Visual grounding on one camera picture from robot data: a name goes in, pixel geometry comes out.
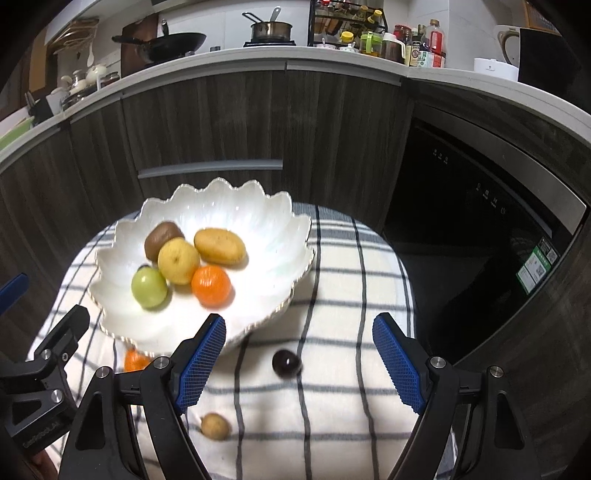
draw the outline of potato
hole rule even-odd
[[[217,413],[208,413],[201,419],[201,433],[208,439],[222,441],[230,435],[230,424]]]
[[[206,262],[235,265],[246,257],[244,242],[237,234],[223,228],[199,230],[193,243]]]

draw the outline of pot handle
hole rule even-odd
[[[140,40],[135,37],[124,37],[123,35],[114,35],[111,37],[115,43],[131,43],[132,45],[143,45],[146,43],[144,40]]]
[[[261,20],[259,17],[257,17],[255,14],[251,12],[242,12],[242,16],[249,19],[251,22],[263,23],[263,20]]]

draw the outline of white bowl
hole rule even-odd
[[[248,263],[226,268],[235,292],[228,306],[204,308],[189,286],[172,287],[170,303],[160,310],[144,310],[135,301],[131,279],[140,265],[150,263],[144,240],[165,220],[175,222],[191,243],[195,232],[207,227],[225,228],[242,238]],[[215,312],[226,320],[227,350],[289,306],[294,287],[314,258],[307,246],[310,223],[309,215],[293,214],[287,192],[268,196],[255,180],[240,188],[224,179],[201,190],[181,185],[166,201],[148,199],[135,220],[117,222],[113,245],[96,252],[100,276],[89,291],[103,309],[100,328],[144,355],[169,355]]]

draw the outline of kiwi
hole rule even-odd
[[[158,261],[158,254],[162,246],[177,237],[184,238],[184,235],[178,225],[174,222],[159,223],[154,230],[146,237],[144,242],[144,251],[146,258],[152,262]]]

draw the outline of frying pan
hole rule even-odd
[[[157,63],[161,61],[174,60],[184,56],[187,52],[196,51],[203,42],[206,35],[203,33],[174,33],[168,34],[168,24],[162,20],[162,37],[152,40],[140,40],[134,37],[123,37],[115,35],[111,38],[117,43],[129,43],[137,46],[137,52],[146,63]]]

